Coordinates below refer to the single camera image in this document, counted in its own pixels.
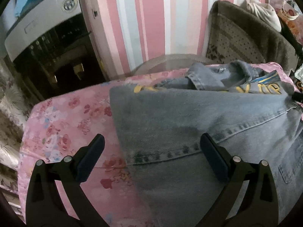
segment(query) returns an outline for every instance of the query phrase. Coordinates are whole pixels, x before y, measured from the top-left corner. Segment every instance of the floral curtain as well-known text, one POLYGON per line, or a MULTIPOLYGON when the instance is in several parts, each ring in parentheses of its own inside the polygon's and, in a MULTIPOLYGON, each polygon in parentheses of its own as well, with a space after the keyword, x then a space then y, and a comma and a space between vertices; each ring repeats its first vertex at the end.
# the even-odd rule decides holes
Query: floral curtain
POLYGON ((22 215, 17 184, 19 150, 35 104, 30 96, 8 57, 0 58, 0 190, 17 215, 22 215))

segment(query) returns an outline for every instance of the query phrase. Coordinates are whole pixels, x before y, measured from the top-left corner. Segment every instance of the brown blanket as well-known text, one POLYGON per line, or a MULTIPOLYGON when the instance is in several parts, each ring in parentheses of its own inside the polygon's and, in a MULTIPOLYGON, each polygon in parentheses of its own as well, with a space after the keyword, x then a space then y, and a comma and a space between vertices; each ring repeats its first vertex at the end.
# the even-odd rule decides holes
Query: brown blanket
POLYGON ((277 62, 286 73, 295 70, 293 46, 274 28, 228 1, 216 1, 206 56, 218 63, 239 59, 247 63, 277 62))

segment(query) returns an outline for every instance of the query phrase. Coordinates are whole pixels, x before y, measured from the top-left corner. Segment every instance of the pink striped wallpaper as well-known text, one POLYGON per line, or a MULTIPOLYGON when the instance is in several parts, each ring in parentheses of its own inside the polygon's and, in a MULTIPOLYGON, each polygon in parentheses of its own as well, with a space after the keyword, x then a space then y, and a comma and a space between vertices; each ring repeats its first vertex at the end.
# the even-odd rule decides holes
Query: pink striped wallpaper
POLYGON ((207 18, 215 1, 98 0, 116 70, 109 77, 128 76, 144 61, 164 54, 205 55, 207 18))

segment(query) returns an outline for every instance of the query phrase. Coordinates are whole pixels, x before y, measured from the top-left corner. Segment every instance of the denim jacket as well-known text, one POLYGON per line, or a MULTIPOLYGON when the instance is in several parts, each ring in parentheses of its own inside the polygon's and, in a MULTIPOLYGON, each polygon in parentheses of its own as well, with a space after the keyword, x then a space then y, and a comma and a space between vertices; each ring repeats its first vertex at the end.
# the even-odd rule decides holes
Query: denim jacket
POLYGON ((232 156, 269 162, 281 221, 303 191, 302 108, 292 101, 293 92, 276 72, 240 61, 212 68, 194 64, 186 78, 155 88, 112 88, 118 139, 156 226, 195 226, 222 191, 201 152, 205 132, 232 156))

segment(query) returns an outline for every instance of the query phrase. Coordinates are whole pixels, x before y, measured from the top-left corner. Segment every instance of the jacket pocket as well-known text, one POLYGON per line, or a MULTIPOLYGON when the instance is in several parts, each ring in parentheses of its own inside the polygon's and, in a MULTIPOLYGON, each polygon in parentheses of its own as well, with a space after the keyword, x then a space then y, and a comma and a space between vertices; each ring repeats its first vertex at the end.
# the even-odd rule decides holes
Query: jacket pocket
POLYGON ((285 183, 290 183, 303 164, 303 132, 285 154, 279 168, 285 183))

